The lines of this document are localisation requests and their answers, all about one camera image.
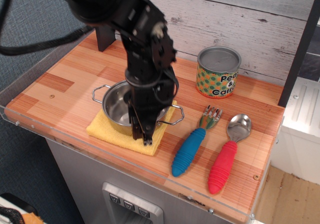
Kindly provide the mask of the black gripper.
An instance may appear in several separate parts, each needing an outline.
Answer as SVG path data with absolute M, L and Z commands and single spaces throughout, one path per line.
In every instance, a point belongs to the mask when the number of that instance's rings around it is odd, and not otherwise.
M 130 89 L 125 102 L 128 105 L 129 123 L 134 140 L 143 139 L 143 145 L 153 144 L 158 115 L 169 107 L 179 90 L 179 81 L 172 67 L 153 72 L 151 79 L 142 81 L 125 70 Z

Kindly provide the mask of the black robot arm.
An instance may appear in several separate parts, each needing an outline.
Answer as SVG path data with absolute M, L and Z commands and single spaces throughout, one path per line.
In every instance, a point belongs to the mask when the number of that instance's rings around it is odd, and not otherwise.
M 92 26 L 118 31 L 127 54 L 125 94 L 135 139 L 153 142 L 160 112 L 170 106 L 179 83 L 172 68 L 173 40 L 164 14 L 150 0 L 67 0 L 73 15 Z

